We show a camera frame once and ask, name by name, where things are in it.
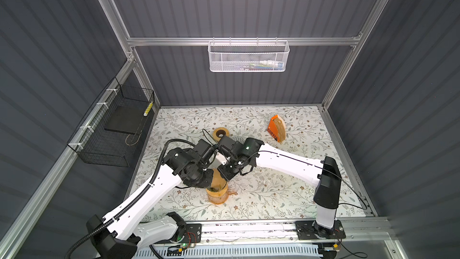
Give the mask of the green glass dripper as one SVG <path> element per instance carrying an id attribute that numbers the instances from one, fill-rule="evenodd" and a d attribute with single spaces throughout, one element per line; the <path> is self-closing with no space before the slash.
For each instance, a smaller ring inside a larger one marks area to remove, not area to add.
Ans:
<path id="1" fill-rule="evenodd" d="M 225 185 L 219 185 L 216 187 L 210 187 L 207 190 L 211 193 L 221 193 L 221 192 L 225 192 L 227 189 L 228 189 L 228 186 L 227 184 L 225 184 Z"/>

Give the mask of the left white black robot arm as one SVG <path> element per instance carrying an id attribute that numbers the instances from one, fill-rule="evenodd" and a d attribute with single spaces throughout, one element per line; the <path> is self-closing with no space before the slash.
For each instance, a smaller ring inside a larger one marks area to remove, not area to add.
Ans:
<path id="1" fill-rule="evenodd" d="M 217 152 L 214 146 L 163 150 L 153 175 L 133 194 L 102 218 L 86 224 L 88 239 L 101 259 L 131 259 L 136 252 L 158 242 L 177 245 L 189 238 L 184 219 L 170 212 L 161 219 L 143 223 L 143 218 L 171 190 L 210 188 L 215 172 L 209 168 Z"/>

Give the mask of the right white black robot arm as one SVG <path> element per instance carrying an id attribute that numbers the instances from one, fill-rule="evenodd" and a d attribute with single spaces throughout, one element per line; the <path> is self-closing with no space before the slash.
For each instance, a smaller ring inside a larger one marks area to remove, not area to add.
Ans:
<path id="1" fill-rule="evenodd" d="M 219 140 L 218 152 L 224 156 L 218 170 L 226 181 L 245 176 L 248 165 L 272 169 L 302 180 L 315 188 L 313 201 L 317 206 L 316 219 L 307 230 L 318 239 L 346 237 L 341 222 L 336 219 L 339 207 L 342 177 L 334 158 L 305 158 L 282 151 L 262 140 L 248 138 L 244 143 L 224 136 Z"/>

